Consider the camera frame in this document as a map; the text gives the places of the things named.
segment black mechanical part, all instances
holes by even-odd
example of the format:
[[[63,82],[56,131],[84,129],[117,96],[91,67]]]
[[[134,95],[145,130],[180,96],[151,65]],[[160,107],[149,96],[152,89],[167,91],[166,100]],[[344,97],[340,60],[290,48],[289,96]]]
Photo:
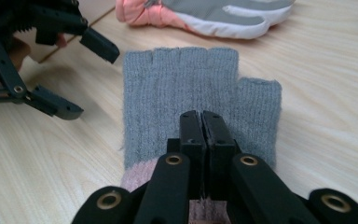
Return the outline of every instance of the black mechanical part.
[[[83,109],[53,92],[37,86],[30,92],[0,42],[0,103],[26,103],[39,111],[61,119],[77,119]]]
[[[83,35],[81,44],[113,63],[117,46],[89,28],[76,0],[0,0],[0,103],[26,103],[50,116],[77,119],[83,110],[43,87],[29,92],[8,57],[13,34],[36,29],[35,42],[54,45],[59,33]]]
[[[99,217],[100,213],[91,212],[97,207],[95,200],[88,199],[83,207],[93,208],[82,207],[73,223],[105,223],[100,220],[109,220],[109,216],[111,224],[187,223],[190,195],[225,199],[232,224],[358,223],[358,203],[341,192],[317,189],[308,200],[295,195],[261,158],[241,152],[219,115],[188,111],[181,115],[180,126],[180,138],[168,140],[167,154],[159,158],[151,180],[130,193],[127,210]],[[193,162],[201,162],[203,168]],[[202,187],[211,183],[209,189]],[[116,222],[117,217],[124,218]]]
[[[156,168],[133,223],[186,224],[190,160],[182,153],[168,153]]]
[[[128,223],[125,218],[130,207],[131,196],[128,191],[117,187],[105,187],[89,196],[73,223],[125,224]]]

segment light wood surface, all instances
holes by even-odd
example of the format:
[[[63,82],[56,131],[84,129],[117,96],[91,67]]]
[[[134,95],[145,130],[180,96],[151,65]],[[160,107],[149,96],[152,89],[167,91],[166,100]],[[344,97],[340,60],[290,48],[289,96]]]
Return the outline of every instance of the light wood surface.
[[[0,223],[70,223],[96,189],[123,175],[123,55],[156,47],[231,47],[240,73],[282,84],[280,178],[308,198],[331,188],[358,202],[358,1],[298,0],[293,14],[256,40],[201,37],[173,28],[131,28],[115,12],[94,28],[115,42],[112,65],[78,41],[21,75],[85,109],[80,119],[0,104]]]

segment pink glove cuff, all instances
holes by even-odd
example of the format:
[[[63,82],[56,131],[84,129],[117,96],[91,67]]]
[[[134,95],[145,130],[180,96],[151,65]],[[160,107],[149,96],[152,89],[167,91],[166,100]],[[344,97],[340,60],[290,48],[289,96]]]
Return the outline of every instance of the pink glove cuff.
[[[158,159],[151,161],[141,161],[128,169],[121,179],[121,187],[129,192],[141,187],[150,180]],[[204,220],[212,223],[229,224],[229,218],[226,212],[226,202],[216,202],[210,199],[190,200],[189,221]]]

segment gray knit glove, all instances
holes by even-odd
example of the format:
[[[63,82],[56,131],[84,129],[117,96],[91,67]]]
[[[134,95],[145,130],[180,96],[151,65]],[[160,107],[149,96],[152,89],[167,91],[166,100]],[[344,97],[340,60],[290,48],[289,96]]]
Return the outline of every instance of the gray knit glove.
[[[155,49],[124,59],[125,168],[122,187],[149,180],[168,138],[179,137],[179,116],[189,110],[221,115],[243,152],[275,162],[281,85],[238,78],[233,49]],[[190,219],[222,220],[224,205],[193,202]]]

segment wood grain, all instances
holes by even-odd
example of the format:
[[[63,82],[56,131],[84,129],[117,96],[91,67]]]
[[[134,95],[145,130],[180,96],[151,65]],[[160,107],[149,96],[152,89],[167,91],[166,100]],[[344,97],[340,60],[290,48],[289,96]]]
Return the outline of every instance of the wood grain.
[[[277,174],[303,197],[331,188],[358,202],[358,1],[298,0],[286,22],[255,40],[129,27],[114,11],[94,29],[119,46],[115,64],[72,41],[21,70],[30,88],[42,84],[82,106],[80,119],[0,105],[0,223],[70,223],[94,190],[119,184],[123,55],[158,47],[230,47],[241,76],[278,80]]]

